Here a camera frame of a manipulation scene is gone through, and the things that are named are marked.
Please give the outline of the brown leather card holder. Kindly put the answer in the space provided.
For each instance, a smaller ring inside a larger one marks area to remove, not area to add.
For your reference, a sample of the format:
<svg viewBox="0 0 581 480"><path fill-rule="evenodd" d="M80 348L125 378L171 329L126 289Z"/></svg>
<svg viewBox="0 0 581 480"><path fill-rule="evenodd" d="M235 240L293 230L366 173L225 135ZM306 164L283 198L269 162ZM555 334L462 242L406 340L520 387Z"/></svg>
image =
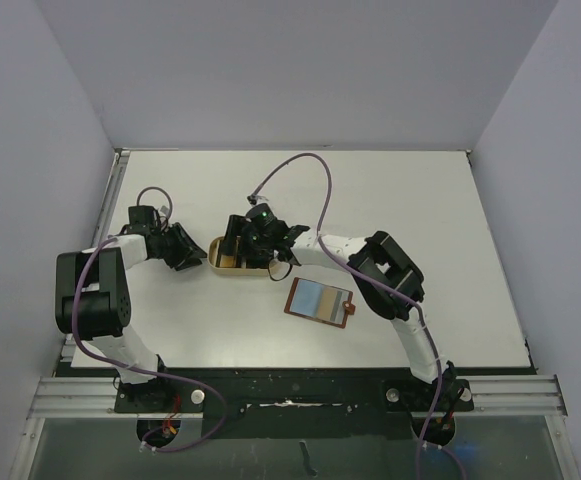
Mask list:
<svg viewBox="0 0 581 480"><path fill-rule="evenodd" d="M352 291L299 277L294 278L284 307L285 314L339 329L355 311Z"/></svg>

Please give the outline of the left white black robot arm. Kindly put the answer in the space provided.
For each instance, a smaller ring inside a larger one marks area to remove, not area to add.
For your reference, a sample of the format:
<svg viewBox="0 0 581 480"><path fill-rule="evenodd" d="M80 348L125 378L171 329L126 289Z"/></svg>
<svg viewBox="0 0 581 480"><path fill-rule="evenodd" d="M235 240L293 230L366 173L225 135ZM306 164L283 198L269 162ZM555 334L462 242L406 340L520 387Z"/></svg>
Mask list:
<svg viewBox="0 0 581 480"><path fill-rule="evenodd" d="M170 224L152 206L131 206L118 235L93 249L57 257L57 327L73 336L84 355L116 369L119 391L126 399L163 410L175 396L172 377L131 326L126 271L148 260L161 260L181 271L206 258L180 224Z"/></svg>

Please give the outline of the beige oval tray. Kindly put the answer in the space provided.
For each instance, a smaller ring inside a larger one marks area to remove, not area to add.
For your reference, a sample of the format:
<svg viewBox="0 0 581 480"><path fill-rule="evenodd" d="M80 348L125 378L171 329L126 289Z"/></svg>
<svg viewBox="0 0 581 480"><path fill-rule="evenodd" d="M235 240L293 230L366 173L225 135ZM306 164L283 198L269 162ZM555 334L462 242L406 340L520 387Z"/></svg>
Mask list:
<svg viewBox="0 0 581 480"><path fill-rule="evenodd" d="M239 263L236 256L226 256L220 254L220 246L223 237L215 238L209 245L208 264L217 274L223 276L251 276L267 277L268 270L264 268L248 268L244 263Z"/></svg>

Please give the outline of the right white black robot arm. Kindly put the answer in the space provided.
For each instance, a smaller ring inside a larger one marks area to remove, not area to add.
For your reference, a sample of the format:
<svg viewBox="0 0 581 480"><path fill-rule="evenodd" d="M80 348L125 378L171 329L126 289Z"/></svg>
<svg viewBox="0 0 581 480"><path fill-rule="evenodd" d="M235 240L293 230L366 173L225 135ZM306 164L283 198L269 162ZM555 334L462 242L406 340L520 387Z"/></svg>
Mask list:
<svg viewBox="0 0 581 480"><path fill-rule="evenodd" d="M418 402L429 409L467 401L469 386L434 343L425 322L424 275L386 232L369 237L325 235L315 227L289 226L266 203L229 217L217 247L222 268L266 269L273 262L339 269L352 275L367 306L389 321L406 352Z"/></svg>

